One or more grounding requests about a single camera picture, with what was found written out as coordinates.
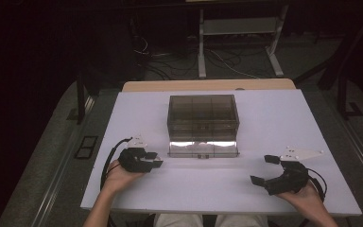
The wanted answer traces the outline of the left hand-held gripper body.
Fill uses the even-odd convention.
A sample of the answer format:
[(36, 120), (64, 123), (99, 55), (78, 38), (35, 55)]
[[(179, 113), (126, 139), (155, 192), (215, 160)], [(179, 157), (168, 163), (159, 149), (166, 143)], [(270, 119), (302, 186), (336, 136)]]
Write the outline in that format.
[(121, 151), (117, 161), (131, 173), (148, 173), (153, 168), (153, 163), (146, 160), (147, 143), (141, 135), (132, 137), (126, 147)]

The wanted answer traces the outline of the smoky transparent drawer organizer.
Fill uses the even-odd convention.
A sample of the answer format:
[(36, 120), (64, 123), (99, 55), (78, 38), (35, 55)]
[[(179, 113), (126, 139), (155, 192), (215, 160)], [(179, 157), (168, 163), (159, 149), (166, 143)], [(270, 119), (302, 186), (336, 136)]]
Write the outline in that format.
[(167, 128), (174, 142), (235, 141), (239, 116), (234, 95), (171, 96)]

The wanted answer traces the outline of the dark metal stand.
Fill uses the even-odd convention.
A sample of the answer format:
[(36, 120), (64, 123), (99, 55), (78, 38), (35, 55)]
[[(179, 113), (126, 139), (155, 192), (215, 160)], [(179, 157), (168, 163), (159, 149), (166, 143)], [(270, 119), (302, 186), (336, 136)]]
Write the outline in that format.
[(340, 76), (337, 84), (337, 110), (344, 120), (348, 120), (352, 116), (362, 116), (358, 106), (354, 102), (347, 101), (348, 78)]
[(99, 93), (99, 80), (90, 73), (79, 72), (77, 74), (77, 97), (78, 97), (78, 124), (80, 124), (85, 116), (85, 92), (91, 96), (97, 96)]

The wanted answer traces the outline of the person's left hand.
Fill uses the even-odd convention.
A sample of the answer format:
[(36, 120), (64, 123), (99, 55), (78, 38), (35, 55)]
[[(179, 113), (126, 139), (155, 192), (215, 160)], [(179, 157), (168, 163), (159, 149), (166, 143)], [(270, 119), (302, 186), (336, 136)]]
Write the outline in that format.
[(143, 173), (128, 172), (117, 160), (114, 160), (107, 169), (102, 191), (116, 194), (142, 176)]

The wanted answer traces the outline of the grey metal stand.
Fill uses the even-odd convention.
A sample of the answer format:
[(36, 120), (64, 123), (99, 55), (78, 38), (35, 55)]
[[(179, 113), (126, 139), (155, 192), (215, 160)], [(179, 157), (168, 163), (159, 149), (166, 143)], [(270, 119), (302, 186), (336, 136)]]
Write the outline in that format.
[(235, 34), (271, 34), (272, 41), (265, 50), (275, 76), (281, 78), (284, 75), (284, 72), (277, 60), (275, 51), (282, 34), (288, 8), (289, 5), (283, 5), (279, 15), (275, 17), (211, 20), (204, 18), (204, 10), (201, 9), (199, 11), (199, 78), (206, 78), (204, 37)]

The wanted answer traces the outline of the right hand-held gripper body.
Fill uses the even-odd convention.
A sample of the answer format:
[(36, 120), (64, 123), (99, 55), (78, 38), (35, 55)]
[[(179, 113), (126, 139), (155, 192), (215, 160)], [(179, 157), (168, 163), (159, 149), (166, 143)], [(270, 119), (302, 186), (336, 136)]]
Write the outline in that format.
[(264, 188), (270, 195), (277, 195), (284, 192), (299, 192), (311, 181), (318, 190), (320, 196), (324, 195), (324, 190), (319, 181), (309, 175), (310, 169), (302, 164), (302, 161), (319, 157), (323, 154), (322, 150), (306, 148), (286, 147), (280, 157), (280, 164), (283, 169), (281, 176), (265, 180)]

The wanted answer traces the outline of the person's leg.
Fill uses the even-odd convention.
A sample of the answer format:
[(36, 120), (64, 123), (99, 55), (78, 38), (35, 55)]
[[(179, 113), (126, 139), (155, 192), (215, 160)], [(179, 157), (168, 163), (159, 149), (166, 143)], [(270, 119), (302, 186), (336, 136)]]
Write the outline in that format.
[(268, 218), (259, 215), (219, 215), (215, 227), (268, 227)]
[(203, 227), (201, 215), (159, 214), (154, 219), (154, 227)]

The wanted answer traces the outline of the wooden table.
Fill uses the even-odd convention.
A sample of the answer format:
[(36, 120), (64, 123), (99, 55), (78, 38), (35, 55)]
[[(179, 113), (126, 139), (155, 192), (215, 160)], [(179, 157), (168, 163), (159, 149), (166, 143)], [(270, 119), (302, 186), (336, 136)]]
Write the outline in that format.
[(129, 81), (123, 92), (294, 90), (291, 79), (197, 79)]

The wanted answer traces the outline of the person's right hand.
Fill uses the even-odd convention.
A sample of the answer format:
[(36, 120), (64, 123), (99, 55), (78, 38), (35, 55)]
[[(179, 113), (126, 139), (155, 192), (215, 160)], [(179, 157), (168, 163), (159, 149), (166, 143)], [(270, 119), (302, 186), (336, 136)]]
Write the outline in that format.
[(310, 220), (321, 220), (328, 215), (317, 189), (308, 182), (299, 192), (284, 192), (277, 195), (289, 202), (301, 215)]

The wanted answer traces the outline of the person's left leg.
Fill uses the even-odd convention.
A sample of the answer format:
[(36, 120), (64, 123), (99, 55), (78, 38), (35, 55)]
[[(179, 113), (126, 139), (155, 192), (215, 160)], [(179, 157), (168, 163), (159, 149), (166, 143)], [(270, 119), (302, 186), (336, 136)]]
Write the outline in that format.
[(159, 214), (154, 219), (154, 227), (203, 227), (201, 215)]

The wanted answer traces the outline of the person's right leg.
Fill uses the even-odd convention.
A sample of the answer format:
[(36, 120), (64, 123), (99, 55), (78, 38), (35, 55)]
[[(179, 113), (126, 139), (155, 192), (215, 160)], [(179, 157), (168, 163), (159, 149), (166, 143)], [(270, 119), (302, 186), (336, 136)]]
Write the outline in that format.
[(268, 218), (259, 215), (219, 215), (215, 227), (268, 227)]

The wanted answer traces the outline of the white board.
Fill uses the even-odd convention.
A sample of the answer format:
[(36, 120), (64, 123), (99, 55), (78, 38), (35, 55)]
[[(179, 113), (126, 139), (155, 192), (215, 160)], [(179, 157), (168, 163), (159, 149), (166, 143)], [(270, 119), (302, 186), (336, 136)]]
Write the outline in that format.
[(293, 208), (251, 183), (251, 177), (275, 178), (283, 170), (265, 162), (286, 148), (315, 150), (304, 161), (327, 182), (325, 206), (334, 216), (358, 216), (361, 210), (299, 90), (245, 90), (234, 92), (240, 119), (235, 158), (171, 158), (167, 111), (168, 92), (122, 92), (86, 186), (81, 206), (89, 209), (99, 192), (103, 165), (122, 139), (141, 136), (147, 148), (162, 159), (161, 167), (135, 181), (112, 203), (116, 211), (148, 213), (287, 215)]

